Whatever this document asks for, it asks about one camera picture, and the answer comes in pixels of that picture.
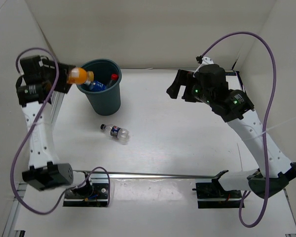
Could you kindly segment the blue label water bottle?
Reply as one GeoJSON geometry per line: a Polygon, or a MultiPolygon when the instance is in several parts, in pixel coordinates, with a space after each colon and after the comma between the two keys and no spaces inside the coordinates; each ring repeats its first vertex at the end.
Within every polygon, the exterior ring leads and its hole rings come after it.
{"type": "Polygon", "coordinates": [[[88,91],[91,92],[100,92],[106,90],[106,86],[98,81],[86,81],[84,83],[88,91]]]}

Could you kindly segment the orange juice bottle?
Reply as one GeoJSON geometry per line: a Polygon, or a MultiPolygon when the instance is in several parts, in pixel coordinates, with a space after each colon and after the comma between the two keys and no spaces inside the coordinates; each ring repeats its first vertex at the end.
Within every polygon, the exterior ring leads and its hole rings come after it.
{"type": "Polygon", "coordinates": [[[75,67],[69,71],[67,83],[68,84],[84,84],[94,80],[94,73],[92,71],[86,71],[83,68],[75,67]]]}

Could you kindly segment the dark green plastic bin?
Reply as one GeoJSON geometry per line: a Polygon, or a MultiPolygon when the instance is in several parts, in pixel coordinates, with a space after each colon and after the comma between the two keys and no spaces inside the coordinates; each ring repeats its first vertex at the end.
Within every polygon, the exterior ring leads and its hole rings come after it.
{"type": "Polygon", "coordinates": [[[104,91],[88,91],[84,84],[78,85],[80,92],[84,93],[89,100],[94,111],[102,116],[110,116],[116,113],[121,105],[120,87],[122,72],[120,67],[109,59],[96,59],[82,65],[86,71],[94,73],[94,79],[103,83],[105,86],[109,83],[112,74],[118,74],[118,81],[110,88],[104,91]]]}

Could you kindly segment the black cap Pepsi bottle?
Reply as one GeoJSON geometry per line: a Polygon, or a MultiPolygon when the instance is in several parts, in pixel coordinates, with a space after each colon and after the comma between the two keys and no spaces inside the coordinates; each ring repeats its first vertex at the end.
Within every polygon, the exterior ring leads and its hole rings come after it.
{"type": "Polygon", "coordinates": [[[130,133],[125,128],[113,124],[102,124],[100,129],[107,137],[123,145],[126,145],[129,141],[130,133]]]}

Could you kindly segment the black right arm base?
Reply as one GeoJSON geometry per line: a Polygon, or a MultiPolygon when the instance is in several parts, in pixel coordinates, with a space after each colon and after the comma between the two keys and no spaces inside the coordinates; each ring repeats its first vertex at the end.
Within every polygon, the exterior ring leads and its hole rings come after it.
{"type": "Polygon", "coordinates": [[[213,183],[196,183],[195,188],[198,209],[239,208],[241,191],[220,191],[213,183]]]}

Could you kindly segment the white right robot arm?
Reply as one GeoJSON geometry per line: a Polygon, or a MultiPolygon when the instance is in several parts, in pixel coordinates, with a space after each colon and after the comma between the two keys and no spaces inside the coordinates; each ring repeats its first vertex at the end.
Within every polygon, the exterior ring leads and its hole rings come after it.
{"type": "Polygon", "coordinates": [[[249,171],[219,173],[212,179],[212,193],[215,196],[222,198],[229,191],[240,190],[251,191],[260,198],[269,198],[296,178],[296,162],[280,151],[269,134],[266,134],[266,142],[263,142],[262,122],[253,103],[245,92],[228,87],[223,68],[209,64],[195,73],[178,70],[166,92],[176,99],[181,86],[185,87],[182,99],[210,106],[212,112],[238,134],[259,166],[249,171]]]}

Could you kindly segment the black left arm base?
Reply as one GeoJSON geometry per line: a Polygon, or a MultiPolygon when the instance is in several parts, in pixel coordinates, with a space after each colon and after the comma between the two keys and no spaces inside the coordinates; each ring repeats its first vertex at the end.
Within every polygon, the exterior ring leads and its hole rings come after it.
{"type": "Polygon", "coordinates": [[[82,188],[66,191],[63,207],[108,207],[110,179],[105,173],[95,173],[82,188]]]}

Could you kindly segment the red label water bottle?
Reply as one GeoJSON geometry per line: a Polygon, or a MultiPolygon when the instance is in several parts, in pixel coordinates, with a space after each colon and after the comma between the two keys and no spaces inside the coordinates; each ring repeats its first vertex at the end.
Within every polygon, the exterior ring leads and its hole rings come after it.
{"type": "Polygon", "coordinates": [[[112,87],[117,81],[118,81],[119,75],[118,74],[112,74],[111,79],[109,83],[107,84],[107,89],[112,87]]]}

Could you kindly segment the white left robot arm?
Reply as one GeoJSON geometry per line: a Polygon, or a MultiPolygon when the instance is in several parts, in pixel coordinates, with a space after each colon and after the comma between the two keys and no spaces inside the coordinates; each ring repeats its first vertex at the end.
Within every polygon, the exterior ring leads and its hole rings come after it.
{"type": "Polygon", "coordinates": [[[31,56],[20,61],[24,75],[16,83],[19,104],[26,119],[29,135],[30,159],[28,170],[22,173],[24,182],[38,191],[61,186],[76,188],[78,194],[87,198],[93,194],[94,186],[85,181],[84,172],[73,171],[69,163],[61,163],[53,141],[52,100],[48,94],[55,77],[59,79],[56,91],[67,93],[68,72],[72,65],[55,63],[42,56],[31,56]]]}

